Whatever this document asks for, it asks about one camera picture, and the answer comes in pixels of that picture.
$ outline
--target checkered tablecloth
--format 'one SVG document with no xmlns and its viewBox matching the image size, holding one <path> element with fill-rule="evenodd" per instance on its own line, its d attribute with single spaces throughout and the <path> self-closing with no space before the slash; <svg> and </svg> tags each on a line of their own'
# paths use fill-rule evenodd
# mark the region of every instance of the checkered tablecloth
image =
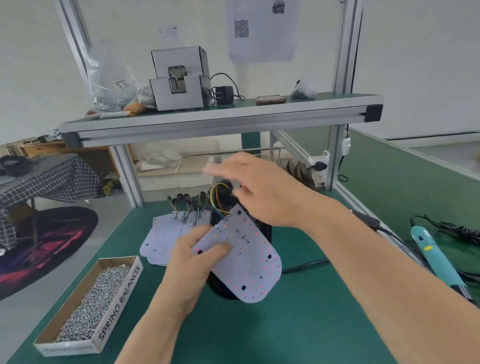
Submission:
<svg viewBox="0 0 480 364">
<path fill-rule="evenodd" d="M 42 157 L 32 170 L 14 181 L 0 185 L 0 246 L 17 245 L 9 209 L 32 197 L 77 202 L 97 195 L 98 176 L 76 154 Z"/>
</svg>

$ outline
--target black and red rug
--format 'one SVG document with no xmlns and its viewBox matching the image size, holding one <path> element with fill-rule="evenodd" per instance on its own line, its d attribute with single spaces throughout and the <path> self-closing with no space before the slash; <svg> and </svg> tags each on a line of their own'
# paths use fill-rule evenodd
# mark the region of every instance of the black and red rug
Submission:
<svg viewBox="0 0 480 364">
<path fill-rule="evenodd" d="M 43 210 L 37 216 L 37 247 L 33 238 L 21 239 L 0 256 L 0 300 L 58 267 L 85 243 L 98 223 L 95 211 L 80 206 Z M 20 227 L 18 235 L 32 237 L 32 224 Z"/>
</svg>

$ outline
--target teal electric screwdriver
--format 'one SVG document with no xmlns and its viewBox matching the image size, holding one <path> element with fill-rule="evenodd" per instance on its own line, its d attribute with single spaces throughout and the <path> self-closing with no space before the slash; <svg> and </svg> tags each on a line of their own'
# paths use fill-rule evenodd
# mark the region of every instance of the teal electric screwdriver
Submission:
<svg viewBox="0 0 480 364">
<path fill-rule="evenodd" d="M 443 254 L 428 231 L 421 226 L 412 226 L 410 234 L 415 239 L 435 275 L 447 286 L 453 288 L 470 302 L 475 303 L 467 285 L 460 278 L 452 263 Z"/>
</svg>

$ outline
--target power strip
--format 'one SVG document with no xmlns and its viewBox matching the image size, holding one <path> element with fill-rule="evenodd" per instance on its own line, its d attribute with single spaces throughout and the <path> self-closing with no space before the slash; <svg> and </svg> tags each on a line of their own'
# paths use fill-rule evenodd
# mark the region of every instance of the power strip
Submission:
<svg viewBox="0 0 480 364">
<path fill-rule="evenodd" d="M 328 166 L 328 162 L 330 161 L 330 154 L 328 151 L 324 151 L 324 154 L 321 156 L 314 156 L 314 157 L 308 157 L 308 163 L 309 166 L 314 166 L 315 163 L 321 162 L 325 163 Z M 327 178 L 327 169 L 317 171 L 313 168 L 310 168 L 310 174 L 312 175 L 313 182 L 315 183 L 315 187 L 324 187 L 325 186 L 325 181 Z"/>
</svg>

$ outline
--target white wall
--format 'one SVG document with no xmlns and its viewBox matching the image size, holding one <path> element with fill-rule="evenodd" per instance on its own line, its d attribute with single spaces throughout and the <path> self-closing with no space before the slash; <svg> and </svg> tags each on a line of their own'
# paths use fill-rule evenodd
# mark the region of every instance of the white wall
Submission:
<svg viewBox="0 0 480 364">
<path fill-rule="evenodd" d="M 93 42 L 111 38 L 141 82 L 155 77 L 150 50 L 201 45 L 211 73 L 229 73 L 247 97 L 288 94 L 298 79 L 332 87 L 340 5 L 302 0 L 291 62 L 235 66 L 228 59 L 224 0 L 79 0 Z M 381 137 L 479 129 L 480 1 L 365 0 L 355 92 L 383 93 Z M 160 27 L 179 27 L 176 44 Z M 51 0 L 4 1 L 0 12 L 0 144 L 48 133 L 89 106 Z M 218 78 L 215 85 L 227 84 Z M 240 138 L 224 139 L 236 147 Z"/>
<path fill-rule="evenodd" d="M 0 145 L 80 118 L 88 94 L 52 0 L 0 5 Z"/>
</svg>

